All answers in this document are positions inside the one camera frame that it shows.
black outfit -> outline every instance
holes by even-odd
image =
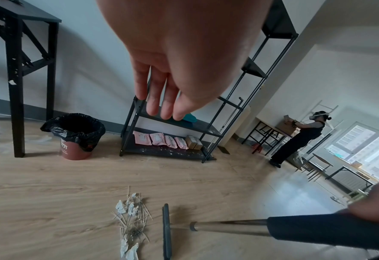
[[[286,144],[284,144],[271,158],[272,162],[282,164],[289,156],[300,148],[306,146],[310,140],[317,139],[325,127],[325,123],[321,122],[323,127],[320,128],[302,128],[299,134],[294,136]]]

woman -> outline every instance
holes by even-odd
[[[310,140],[314,140],[321,135],[323,128],[325,127],[326,120],[331,120],[329,113],[325,111],[319,111],[314,113],[309,117],[310,120],[315,122],[309,124],[301,124],[296,120],[292,121],[292,125],[301,129],[299,134],[294,136],[289,142],[284,144],[271,158],[269,161],[275,167],[280,168],[283,161],[291,156],[294,152],[298,151],[300,148],[306,146]]]

black garbage bag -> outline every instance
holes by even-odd
[[[51,132],[64,141],[79,144],[82,150],[91,152],[105,134],[105,126],[97,119],[81,114],[67,114],[45,122],[41,131]]]

teal object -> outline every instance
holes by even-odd
[[[185,121],[188,121],[191,123],[195,123],[197,121],[197,118],[194,117],[193,114],[189,113],[189,114],[186,114],[182,120],[185,120]]]

black handle grip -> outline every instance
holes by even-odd
[[[351,214],[271,217],[267,227],[278,240],[379,250],[379,223]]]

